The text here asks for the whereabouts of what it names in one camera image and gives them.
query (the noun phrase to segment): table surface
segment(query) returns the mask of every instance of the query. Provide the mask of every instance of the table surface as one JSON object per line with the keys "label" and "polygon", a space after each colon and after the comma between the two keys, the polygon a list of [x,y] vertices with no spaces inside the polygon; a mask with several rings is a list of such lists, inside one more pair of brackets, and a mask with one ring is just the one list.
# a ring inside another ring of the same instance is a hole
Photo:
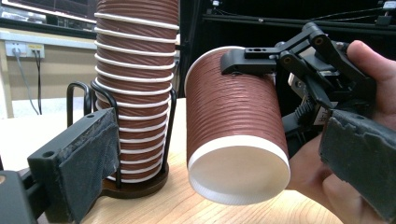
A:
{"label": "table surface", "polygon": [[[82,223],[341,223],[326,208],[294,190],[244,206],[212,203],[197,194],[188,180],[185,114],[185,99],[178,99],[165,186],[139,199],[101,197]],[[0,119],[0,155],[5,169],[26,168],[26,158],[65,128],[66,114]]]}

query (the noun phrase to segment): black metal cup holder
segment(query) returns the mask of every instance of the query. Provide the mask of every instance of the black metal cup holder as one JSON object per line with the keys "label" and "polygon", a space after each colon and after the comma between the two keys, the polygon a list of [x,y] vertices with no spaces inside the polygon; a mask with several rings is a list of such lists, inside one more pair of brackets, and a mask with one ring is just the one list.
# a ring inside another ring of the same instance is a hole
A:
{"label": "black metal cup holder", "polygon": [[[72,82],[69,84],[67,88],[67,127],[73,124],[73,96],[74,89],[78,87],[84,90],[84,116],[90,114],[93,111],[96,111],[96,93],[100,93],[108,100],[111,107],[113,107],[116,111],[117,121],[119,119],[119,110],[117,107],[117,101],[111,95],[110,92],[101,88],[96,84],[95,81],[91,81],[91,87],[82,82]],[[149,194],[152,194],[158,190],[160,190],[166,183],[168,173],[169,173],[169,165],[167,163],[168,155],[169,155],[169,147],[172,136],[173,122],[175,118],[175,111],[177,105],[177,93],[174,89],[170,90],[171,94],[171,110],[169,113],[169,121],[168,121],[168,130],[166,133],[165,145],[163,150],[163,164],[161,167],[161,171],[152,177],[149,180],[144,182],[130,184],[130,183],[122,183],[121,181],[121,172],[120,172],[120,163],[119,167],[116,171],[116,181],[105,179],[103,181],[103,190],[101,196],[108,196],[112,198],[121,198],[121,199],[131,199],[131,198],[140,198]],[[120,161],[120,144],[118,146],[118,155]]]}

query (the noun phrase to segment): brown paper cup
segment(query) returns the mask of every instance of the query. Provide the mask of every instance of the brown paper cup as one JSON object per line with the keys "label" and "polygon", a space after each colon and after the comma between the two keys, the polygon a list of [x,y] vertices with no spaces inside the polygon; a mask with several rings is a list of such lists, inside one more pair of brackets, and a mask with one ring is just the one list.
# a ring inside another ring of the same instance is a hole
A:
{"label": "brown paper cup", "polygon": [[175,57],[168,56],[149,56],[149,55],[139,55],[139,54],[132,54],[132,53],[124,53],[118,52],[115,50],[109,49],[97,49],[97,54],[100,57],[113,60],[120,63],[133,63],[139,65],[154,65],[154,66],[161,66],[161,65],[169,65],[172,64],[175,60]]}
{"label": "brown paper cup", "polygon": [[[98,84],[98,86],[108,91],[117,101],[119,106],[131,108],[165,105],[170,100],[169,91],[172,89],[172,84],[168,83],[168,87],[166,89],[159,91],[128,91],[119,88],[108,87],[107,85],[98,81],[98,78],[95,80],[95,82]],[[100,101],[105,100],[105,98],[101,97],[100,94],[97,94],[97,96]]]}
{"label": "brown paper cup", "polygon": [[259,203],[289,183],[286,138],[270,76],[221,74],[230,49],[209,51],[187,74],[189,180],[217,203]]}
{"label": "brown paper cup", "polygon": [[122,161],[144,161],[155,158],[163,152],[164,139],[160,138],[159,140],[161,140],[160,144],[146,149],[125,149],[125,145],[121,146],[120,159]]}
{"label": "brown paper cup", "polygon": [[98,74],[97,77],[100,83],[103,83],[108,87],[119,88],[126,91],[146,91],[146,90],[161,91],[167,89],[171,83],[170,80],[166,80],[164,82],[126,81],[126,80],[115,79],[113,77],[103,76],[101,74]]}
{"label": "brown paper cup", "polygon": [[178,23],[178,1],[105,1],[97,3],[97,12],[160,21]]}
{"label": "brown paper cup", "polygon": [[[110,108],[110,104],[101,100],[96,101],[96,106],[101,109]],[[161,114],[169,105],[160,105],[148,108],[131,109],[130,107],[119,107],[120,116],[125,117],[149,117]]]}
{"label": "brown paper cup", "polygon": [[[140,183],[140,182],[149,180],[161,171],[161,166],[162,165],[160,164],[151,170],[148,170],[143,173],[138,173],[138,174],[123,174],[123,173],[121,173],[121,182],[133,184],[133,183]],[[111,177],[109,177],[109,179],[115,180],[115,175],[112,175]]]}
{"label": "brown paper cup", "polygon": [[140,131],[140,132],[127,132],[120,129],[120,138],[122,139],[143,139],[155,136],[157,134],[163,133],[166,128],[164,123],[162,127],[151,130],[151,131]]}
{"label": "brown paper cup", "polygon": [[133,171],[139,171],[143,169],[148,169],[152,166],[156,167],[158,163],[161,162],[163,159],[163,154],[157,156],[151,161],[144,161],[144,162],[139,162],[139,163],[128,163],[129,161],[121,161],[120,168],[121,170],[133,170]]}
{"label": "brown paper cup", "polygon": [[120,76],[120,77],[140,77],[140,78],[162,78],[169,77],[172,73],[172,68],[163,70],[149,70],[139,68],[119,67],[114,64],[97,62],[97,69],[106,74]]}
{"label": "brown paper cup", "polygon": [[141,50],[147,52],[172,53],[175,51],[176,48],[175,43],[154,42],[132,38],[125,39],[123,37],[115,35],[97,34],[96,40],[99,43],[113,47]]}
{"label": "brown paper cup", "polygon": [[165,39],[175,38],[177,35],[176,29],[152,26],[149,24],[139,24],[137,22],[115,21],[97,18],[96,25],[102,29],[123,32],[130,35],[143,35]]}

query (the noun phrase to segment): power cable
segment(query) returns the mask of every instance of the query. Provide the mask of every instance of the power cable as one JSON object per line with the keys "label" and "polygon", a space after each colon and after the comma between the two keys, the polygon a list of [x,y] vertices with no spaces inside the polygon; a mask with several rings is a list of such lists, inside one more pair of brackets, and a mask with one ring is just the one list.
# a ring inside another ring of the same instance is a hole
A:
{"label": "power cable", "polygon": [[40,50],[33,50],[33,54],[35,55],[35,63],[37,65],[37,72],[38,72],[38,81],[37,81],[37,87],[38,87],[38,93],[37,93],[37,104],[38,104],[38,111],[40,115],[43,114],[41,110],[41,55],[40,55]]}
{"label": "power cable", "polygon": [[23,82],[27,89],[27,95],[29,97],[30,105],[32,106],[33,110],[37,113],[37,115],[39,115],[38,111],[35,109],[35,106],[33,105],[32,94],[30,93],[29,83],[27,82],[27,79],[25,77],[25,74],[23,72],[23,68],[21,65],[21,60],[20,60],[21,51],[19,49],[18,49],[18,51],[16,49],[12,49],[12,52],[14,53],[15,58],[17,59],[18,67],[20,68],[22,79],[23,79]]}
{"label": "power cable", "polygon": [[361,13],[361,12],[368,12],[368,11],[377,11],[377,10],[380,10],[380,9],[382,9],[382,7],[375,7],[375,8],[368,8],[368,9],[363,9],[363,10],[355,10],[355,11],[347,11],[347,12],[339,12],[339,13],[329,14],[329,15],[326,15],[326,16],[311,18],[309,20],[318,21],[318,20],[322,20],[322,19],[329,18],[329,17],[334,17],[334,16],[342,16],[342,15]]}

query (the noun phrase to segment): human hand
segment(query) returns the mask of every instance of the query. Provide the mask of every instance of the human hand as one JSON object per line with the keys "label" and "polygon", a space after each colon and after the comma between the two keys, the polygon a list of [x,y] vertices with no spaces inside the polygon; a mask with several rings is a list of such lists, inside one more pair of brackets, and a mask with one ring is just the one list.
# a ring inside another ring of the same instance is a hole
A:
{"label": "human hand", "polygon": [[[350,44],[347,55],[363,73],[376,81],[376,105],[372,117],[396,130],[396,62],[372,51],[360,41]],[[320,136],[305,144],[290,160],[288,189],[300,191],[322,204],[344,223],[384,223],[375,210],[347,182],[321,162]]]}

